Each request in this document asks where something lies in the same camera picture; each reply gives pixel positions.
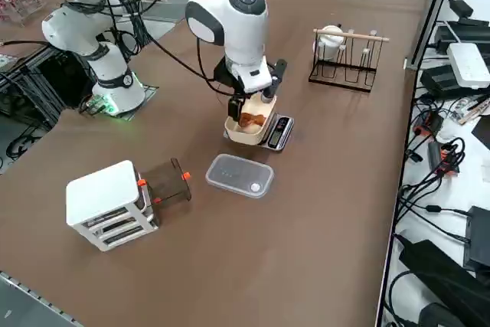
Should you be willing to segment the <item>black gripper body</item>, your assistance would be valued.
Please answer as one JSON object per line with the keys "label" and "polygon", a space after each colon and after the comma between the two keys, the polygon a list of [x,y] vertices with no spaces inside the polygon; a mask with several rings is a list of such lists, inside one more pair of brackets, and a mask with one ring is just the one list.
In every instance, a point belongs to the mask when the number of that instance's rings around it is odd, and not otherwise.
{"label": "black gripper body", "polygon": [[243,82],[235,77],[227,68],[226,59],[222,58],[214,68],[214,80],[234,90],[234,94],[244,96]]}

